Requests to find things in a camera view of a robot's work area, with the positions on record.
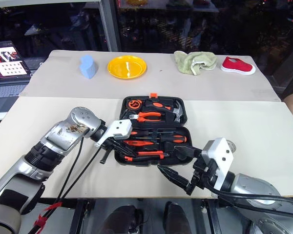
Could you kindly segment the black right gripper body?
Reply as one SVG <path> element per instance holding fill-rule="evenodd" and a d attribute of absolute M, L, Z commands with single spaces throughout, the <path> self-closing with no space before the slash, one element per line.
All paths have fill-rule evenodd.
<path fill-rule="evenodd" d="M 216 175 L 218 169 L 216 161 L 208 158 L 207 162 L 205 162 L 203 157 L 199 156 L 193 164 L 193 169 L 191 183 L 201 189 L 212 188 L 218 178 Z"/>

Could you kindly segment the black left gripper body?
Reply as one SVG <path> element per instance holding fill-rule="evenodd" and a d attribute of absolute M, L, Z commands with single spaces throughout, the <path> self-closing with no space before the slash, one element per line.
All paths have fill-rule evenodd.
<path fill-rule="evenodd" d="M 108 150 L 111 149 L 109 146 L 110 145 L 117 145 L 116 143 L 117 140 L 115 140 L 112 137 L 107 138 L 104 142 L 103 142 L 103 149 Z"/>

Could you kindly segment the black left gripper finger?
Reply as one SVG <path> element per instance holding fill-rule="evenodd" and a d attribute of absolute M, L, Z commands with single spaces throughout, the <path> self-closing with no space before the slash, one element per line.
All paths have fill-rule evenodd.
<path fill-rule="evenodd" d="M 125 143 L 124 141 L 116 141 L 117 143 L 117 150 L 125 155 L 125 156 L 136 156 L 136 152 L 133 150 L 133 148 Z"/>
<path fill-rule="evenodd" d="M 128 148 L 124 145 L 110 145 L 109 147 L 119 154 L 124 156 L 128 155 Z"/>

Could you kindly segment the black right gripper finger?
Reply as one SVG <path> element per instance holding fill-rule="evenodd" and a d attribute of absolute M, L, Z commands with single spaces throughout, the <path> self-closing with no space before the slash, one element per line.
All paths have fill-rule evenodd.
<path fill-rule="evenodd" d="M 158 169 L 170 182 L 182 188 L 186 194 L 192 194 L 195 186 L 191 184 L 186 178 L 179 175 L 177 171 L 163 165 L 158 165 Z"/>
<path fill-rule="evenodd" d="M 179 160 L 184 161 L 187 158 L 197 158 L 202 150 L 192 146 L 175 146 L 173 155 Z"/>

